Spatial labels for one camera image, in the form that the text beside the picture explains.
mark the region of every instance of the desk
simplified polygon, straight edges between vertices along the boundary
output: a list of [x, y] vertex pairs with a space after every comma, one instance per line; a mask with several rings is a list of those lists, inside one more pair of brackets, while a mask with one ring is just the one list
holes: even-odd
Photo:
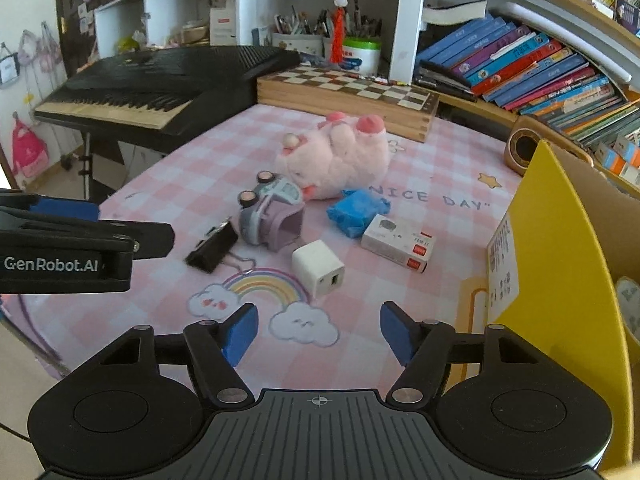
[[[162, 260], [135, 262], [128, 292], [25, 297], [34, 325], [65, 364], [77, 367], [133, 325], [180, 332], [201, 316], [222, 320], [251, 301], [260, 327], [238, 372], [254, 394], [262, 388], [376, 387], [386, 393], [401, 369], [380, 333], [380, 304], [392, 300], [414, 319], [454, 323], [461, 283], [485, 275], [485, 247], [520, 177], [504, 165], [502, 142], [435, 119], [424, 144], [390, 136], [390, 169], [374, 190], [392, 203], [390, 216], [436, 236], [425, 273], [346, 238], [326, 216], [330, 202], [308, 204], [302, 237], [322, 238], [345, 263], [346, 275], [340, 289], [318, 301], [309, 300], [290, 275], [292, 246], [273, 254], [239, 242], [234, 252], [258, 263], [248, 276], [225, 266], [211, 275], [187, 267], [183, 259], [204, 233], [238, 212], [238, 192], [254, 186], [258, 171], [271, 168], [283, 134], [317, 122], [304, 112], [256, 105], [171, 153], [104, 202], [104, 218], [170, 223], [175, 247]], [[494, 179], [500, 187], [486, 184]], [[296, 341], [303, 339], [300, 327], [282, 313], [295, 301], [308, 301], [309, 316], [318, 320], [311, 343]], [[7, 310], [20, 324], [11, 302]], [[285, 317], [271, 322], [276, 316]], [[187, 383], [186, 370], [173, 368], [163, 372]]]

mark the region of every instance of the toy car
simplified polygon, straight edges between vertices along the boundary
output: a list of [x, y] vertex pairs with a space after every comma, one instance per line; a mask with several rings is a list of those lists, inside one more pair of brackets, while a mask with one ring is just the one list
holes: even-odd
[[300, 236], [305, 211], [302, 191], [271, 171], [261, 171], [256, 179], [253, 190], [238, 195], [240, 235], [248, 244], [266, 244], [277, 252]]

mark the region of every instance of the cloud print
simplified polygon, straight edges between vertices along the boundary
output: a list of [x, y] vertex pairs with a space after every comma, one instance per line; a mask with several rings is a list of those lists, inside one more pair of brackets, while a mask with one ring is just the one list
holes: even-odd
[[334, 345], [340, 337], [338, 329], [331, 324], [324, 310], [302, 301], [287, 305], [282, 312], [273, 316], [269, 330], [278, 339], [293, 339], [298, 343], [313, 343], [321, 347]]
[[239, 307], [238, 295], [217, 283], [194, 294], [187, 302], [187, 308], [194, 316], [202, 316], [214, 321], [224, 321]]

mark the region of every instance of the stuffed animal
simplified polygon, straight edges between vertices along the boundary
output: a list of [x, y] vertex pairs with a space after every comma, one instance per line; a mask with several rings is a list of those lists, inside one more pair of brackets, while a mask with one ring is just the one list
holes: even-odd
[[389, 159], [381, 117], [332, 112], [315, 130], [284, 136], [275, 171], [295, 182], [305, 200], [323, 200], [379, 182]]

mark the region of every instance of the pink book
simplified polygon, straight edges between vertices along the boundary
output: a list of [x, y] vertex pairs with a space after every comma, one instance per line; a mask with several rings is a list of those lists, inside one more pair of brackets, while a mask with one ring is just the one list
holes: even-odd
[[531, 31], [529, 27], [523, 25], [518, 27], [516, 30], [512, 30], [509, 34], [505, 34], [499, 40], [494, 41], [491, 44], [488, 44], [482, 50], [478, 50], [475, 54], [467, 57], [464, 61], [458, 63], [455, 67], [453, 67], [453, 72], [458, 75], [464, 76], [465, 74], [473, 74], [479, 70], [479, 65], [484, 63], [485, 61], [489, 61], [489, 58], [498, 52], [501, 48], [504, 48], [508, 44], [513, 43], [518, 38], [526, 36], [530, 34]]

